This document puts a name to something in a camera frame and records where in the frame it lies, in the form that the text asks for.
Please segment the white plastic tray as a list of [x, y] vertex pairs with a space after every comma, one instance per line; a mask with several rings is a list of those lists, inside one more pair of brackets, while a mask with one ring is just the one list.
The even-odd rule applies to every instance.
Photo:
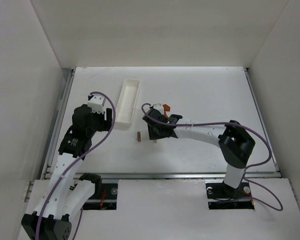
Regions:
[[130, 128], [134, 119], [141, 81], [126, 78], [116, 106], [115, 129]]

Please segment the dark walnut wood block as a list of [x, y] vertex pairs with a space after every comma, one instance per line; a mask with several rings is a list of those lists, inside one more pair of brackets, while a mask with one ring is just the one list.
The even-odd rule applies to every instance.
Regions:
[[141, 132], [140, 131], [137, 132], [137, 141], [139, 143], [142, 141], [142, 139], [141, 139]]

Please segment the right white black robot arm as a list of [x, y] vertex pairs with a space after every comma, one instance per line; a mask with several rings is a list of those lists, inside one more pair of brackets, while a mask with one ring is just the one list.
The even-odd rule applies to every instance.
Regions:
[[237, 121], [221, 126], [198, 126], [197, 122], [181, 115], [167, 117], [154, 107], [142, 119], [147, 123], [150, 140], [191, 139], [220, 148], [227, 163], [223, 183], [232, 189], [240, 186], [256, 142], [245, 129], [238, 127]]

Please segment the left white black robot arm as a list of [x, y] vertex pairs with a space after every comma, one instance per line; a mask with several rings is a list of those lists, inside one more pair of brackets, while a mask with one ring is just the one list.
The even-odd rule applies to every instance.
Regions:
[[94, 149], [95, 133], [112, 131], [113, 117], [113, 110], [100, 104], [83, 104], [74, 109], [48, 187], [33, 212], [24, 214], [21, 220], [31, 240], [67, 240], [72, 235], [74, 217], [102, 189], [102, 179], [94, 173], [84, 173], [71, 189], [74, 177], [86, 155]]

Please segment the orange roof wood block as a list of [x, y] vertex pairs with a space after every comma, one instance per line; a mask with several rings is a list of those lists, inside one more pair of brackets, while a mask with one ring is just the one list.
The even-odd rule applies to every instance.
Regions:
[[163, 108], [165, 112], [170, 112], [171, 111], [171, 107], [167, 104], [163, 104]]

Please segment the left aluminium rail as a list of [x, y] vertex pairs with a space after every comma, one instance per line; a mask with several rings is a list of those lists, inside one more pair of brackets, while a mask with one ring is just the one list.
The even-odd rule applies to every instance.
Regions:
[[76, 71], [75, 68], [62, 68], [61, 70], [63, 73], [63, 80], [57, 97], [46, 145], [39, 165], [38, 174], [36, 177], [37, 180], [42, 180], [45, 178], [45, 175], [53, 162], [65, 109]]

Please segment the front aluminium rail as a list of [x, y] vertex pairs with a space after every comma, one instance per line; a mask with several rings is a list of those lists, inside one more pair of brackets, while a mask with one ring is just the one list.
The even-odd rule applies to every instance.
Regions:
[[[106, 173], [106, 172], [92, 172], [93, 174], [100, 175], [103, 179], [223, 179], [226, 175], [225, 172], [171, 172], [171, 173]], [[266, 178], [274, 179], [281, 178], [282, 175], [279, 171], [273, 172], [247, 172], [246, 178]]]

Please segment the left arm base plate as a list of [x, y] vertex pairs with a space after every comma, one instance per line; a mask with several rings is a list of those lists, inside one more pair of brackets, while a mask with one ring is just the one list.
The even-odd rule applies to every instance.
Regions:
[[103, 183], [100, 192], [94, 193], [83, 205], [83, 210], [116, 210], [118, 182]]

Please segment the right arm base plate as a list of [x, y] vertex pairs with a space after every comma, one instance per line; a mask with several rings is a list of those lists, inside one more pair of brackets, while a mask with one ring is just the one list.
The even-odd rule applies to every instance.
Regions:
[[205, 187], [210, 210], [255, 209], [248, 182], [241, 182], [238, 188], [232, 188], [223, 182], [206, 182]]

